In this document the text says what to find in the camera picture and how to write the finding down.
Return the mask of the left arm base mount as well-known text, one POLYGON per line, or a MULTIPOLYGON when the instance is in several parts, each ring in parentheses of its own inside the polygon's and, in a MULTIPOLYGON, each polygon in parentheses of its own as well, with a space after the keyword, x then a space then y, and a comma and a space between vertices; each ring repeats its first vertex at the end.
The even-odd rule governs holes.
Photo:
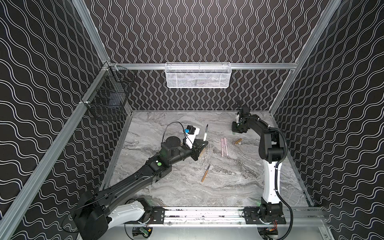
POLYGON ((165 218, 165 209, 162 207, 153 207, 151 211, 145 211, 144 215, 136 221, 127 221, 125 224, 141 224, 141 225, 151 225, 151 224, 163 224, 165 218))

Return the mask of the green pen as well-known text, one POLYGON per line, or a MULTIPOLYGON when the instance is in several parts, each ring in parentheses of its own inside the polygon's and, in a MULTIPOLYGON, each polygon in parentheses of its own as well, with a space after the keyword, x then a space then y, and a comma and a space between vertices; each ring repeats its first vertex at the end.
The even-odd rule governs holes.
POLYGON ((209 124, 206 125, 203 141, 207 141, 209 124))

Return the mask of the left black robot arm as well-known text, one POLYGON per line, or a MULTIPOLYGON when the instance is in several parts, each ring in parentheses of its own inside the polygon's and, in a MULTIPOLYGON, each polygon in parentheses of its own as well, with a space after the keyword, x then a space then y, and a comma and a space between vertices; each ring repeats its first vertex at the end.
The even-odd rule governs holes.
POLYGON ((97 193, 83 193, 71 213, 82 239, 97 240, 103 236, 116 220, 113 211, 126 208, 126 200, 164 178, 172 171, 174 164, 187 158, 197 161, 208 144, 208 141, 197 139, 192 147, 188 147, 178 137, 171 136, 162 142, 161 149, 132 175, 97 193))

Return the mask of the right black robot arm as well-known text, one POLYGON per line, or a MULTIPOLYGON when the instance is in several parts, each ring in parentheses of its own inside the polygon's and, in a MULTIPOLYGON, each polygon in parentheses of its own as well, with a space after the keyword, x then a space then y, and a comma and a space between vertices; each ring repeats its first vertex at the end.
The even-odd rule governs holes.
POLYGON ((280 194, 281 167, 288 154, 286 139, 279 129, 270 126, 258 115, 252 115, 248 107, 241 106, 232 123, 232 132, 245 134, 248 130, 259 135, 259 155, 264 161, 265 186, 260 205, 261 215, 280 215, 286 203, 280 194))

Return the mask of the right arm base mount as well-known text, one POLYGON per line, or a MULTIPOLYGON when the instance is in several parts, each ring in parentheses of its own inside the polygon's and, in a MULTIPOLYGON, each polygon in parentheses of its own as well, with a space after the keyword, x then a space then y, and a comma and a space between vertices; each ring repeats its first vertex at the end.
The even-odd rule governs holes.
POLYGON ((287 223, 282 211, 274 214, 266 210, 260 210, 260 207, 247 207, 243 209, 242 217, 247 225, 285 225, 287 223))

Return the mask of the white pink pen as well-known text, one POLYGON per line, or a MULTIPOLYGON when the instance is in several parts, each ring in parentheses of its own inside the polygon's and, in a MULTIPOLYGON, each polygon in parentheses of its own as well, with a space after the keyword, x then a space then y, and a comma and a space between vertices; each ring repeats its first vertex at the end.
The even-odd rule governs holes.
POLYGON ((225 153, 226 153, 226 156, 229 156, 229 152, 228 152, 228 141, 227 141, 227 138, 224 137, 224 146, 225 146, 225 153))

